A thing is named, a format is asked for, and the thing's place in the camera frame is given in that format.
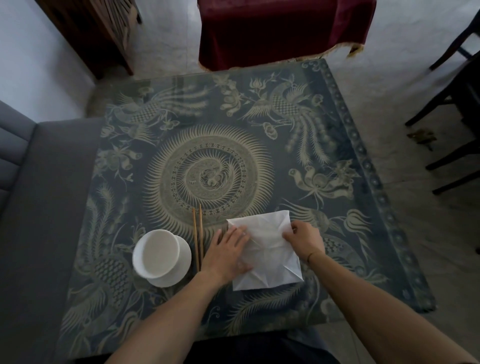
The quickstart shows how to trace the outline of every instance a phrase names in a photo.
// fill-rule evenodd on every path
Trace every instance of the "gray bench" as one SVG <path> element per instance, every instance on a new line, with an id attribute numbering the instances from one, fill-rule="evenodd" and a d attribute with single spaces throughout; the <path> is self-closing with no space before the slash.
<path id="1" fill-rule="evenodd" d="M 102 123 L 0 101 L 2 363 L 52 362 Z"/>

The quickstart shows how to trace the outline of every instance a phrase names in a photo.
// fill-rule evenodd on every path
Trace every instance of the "wooden cabinet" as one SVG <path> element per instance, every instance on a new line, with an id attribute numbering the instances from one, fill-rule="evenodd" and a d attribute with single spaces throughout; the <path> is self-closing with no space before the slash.
<path id="1" fill-rule="evenodd" d="M 120 64 L 133 74 L 128 48 L 142 20 L 135 0 L 36 0 L 97 79 Z"/>

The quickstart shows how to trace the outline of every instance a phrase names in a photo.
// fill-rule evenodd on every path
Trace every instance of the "person's right arm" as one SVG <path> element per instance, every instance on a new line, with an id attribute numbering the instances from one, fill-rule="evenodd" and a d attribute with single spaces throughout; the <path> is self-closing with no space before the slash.
<path id="1" fill-rule="evenodd" d="M 284 239 L 308 260 L 377 363 L 478 363 L 410 307 L 328 257 L 318 229 L 303 221 L 292 222 L 292 228 Z"/>

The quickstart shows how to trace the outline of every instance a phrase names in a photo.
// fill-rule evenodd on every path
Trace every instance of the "white napkin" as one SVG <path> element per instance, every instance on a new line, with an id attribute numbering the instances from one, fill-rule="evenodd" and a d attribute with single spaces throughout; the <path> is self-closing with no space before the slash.
<path id="1" fill-rule="evenodd" d="M 253 266 L 250 272 L 233 280 L 233 290 L 272 288 L 287 283 L 302 282 L 300 260 L 290 243 L 282 238 L 292 232 L 289 211 L 227 219 L 228 225 L 246 225 L 252 236 L 241 259 Z"/>

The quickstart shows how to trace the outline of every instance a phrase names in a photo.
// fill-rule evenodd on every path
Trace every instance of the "forearm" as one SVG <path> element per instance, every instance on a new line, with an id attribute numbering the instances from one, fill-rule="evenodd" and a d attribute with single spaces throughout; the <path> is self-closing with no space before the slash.
<path id="1" fill-rule="evenodd" d="M 376 362 L 477 363 L 407 305 L 325 254 L 313 254 L 310 265 Z"/>
<path id="2" fill-rule="evenodd" d="M 141 323 L 110 357 L 108 364 L 182 363 L 217 291 L 214 280 L 203 272 L 198 273 Z"/>

